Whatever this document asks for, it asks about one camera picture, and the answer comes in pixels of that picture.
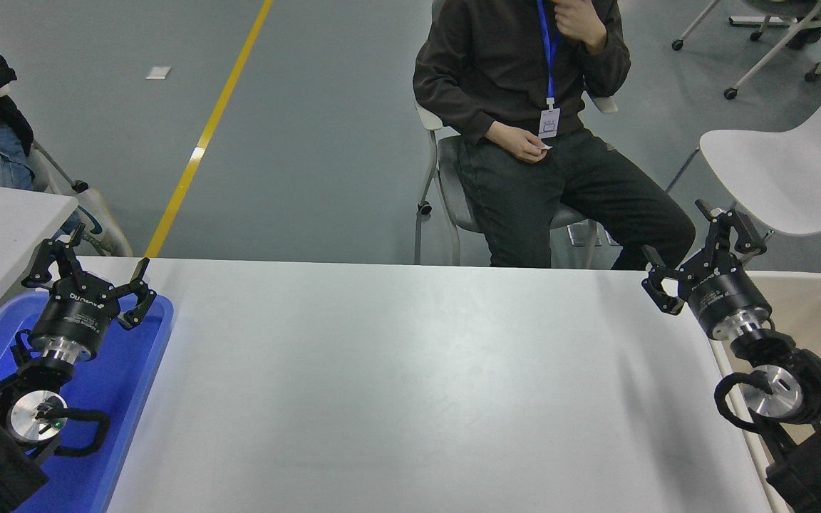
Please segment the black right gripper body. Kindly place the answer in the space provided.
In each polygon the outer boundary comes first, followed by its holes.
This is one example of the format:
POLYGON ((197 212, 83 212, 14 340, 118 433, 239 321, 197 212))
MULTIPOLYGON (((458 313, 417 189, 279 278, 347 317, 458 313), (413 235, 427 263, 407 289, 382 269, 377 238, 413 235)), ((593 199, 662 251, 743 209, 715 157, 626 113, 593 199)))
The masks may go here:
POLYGON ((678 311, 687 306, 711 340, 734 340, 771 319, 772 306, 740 265, 678 270, 685 273, 678 280, 678 311))

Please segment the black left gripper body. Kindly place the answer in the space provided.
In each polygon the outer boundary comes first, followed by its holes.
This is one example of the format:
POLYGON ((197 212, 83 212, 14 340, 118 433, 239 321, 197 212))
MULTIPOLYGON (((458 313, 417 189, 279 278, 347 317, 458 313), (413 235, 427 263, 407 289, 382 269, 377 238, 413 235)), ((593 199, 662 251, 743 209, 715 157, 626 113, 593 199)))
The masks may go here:
POLYGON ((50 290, 48 302, 29 336, 35 351, 49 340, 62 338, 77 342, 86 351, 98 351, 118 315, 118 300, 105 299, 111 283, 97 276, 82 276, 79 283, 62 277, 50 290))

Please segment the person's right hand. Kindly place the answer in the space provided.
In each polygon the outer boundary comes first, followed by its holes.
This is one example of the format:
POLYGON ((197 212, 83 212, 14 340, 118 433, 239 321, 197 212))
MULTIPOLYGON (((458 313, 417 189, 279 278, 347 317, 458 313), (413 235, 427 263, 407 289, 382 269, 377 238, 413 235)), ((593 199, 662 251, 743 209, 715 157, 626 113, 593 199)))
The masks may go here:
POLYGON ((551 147, 529 131, 493 121, 486 130, 485 139, 508 152, 509 155, 528 165, 534 165, 543 160, 551 147))

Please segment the person's left hand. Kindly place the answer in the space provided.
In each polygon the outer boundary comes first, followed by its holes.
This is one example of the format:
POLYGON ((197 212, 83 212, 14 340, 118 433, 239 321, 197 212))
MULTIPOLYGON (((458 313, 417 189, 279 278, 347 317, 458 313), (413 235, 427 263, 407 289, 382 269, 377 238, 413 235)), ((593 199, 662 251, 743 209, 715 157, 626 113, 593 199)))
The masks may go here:
POLYGON ((554 22, 565 37, 584 44, 590 55, 606 46, 607 29, 591 1, 554 1, 554 22))

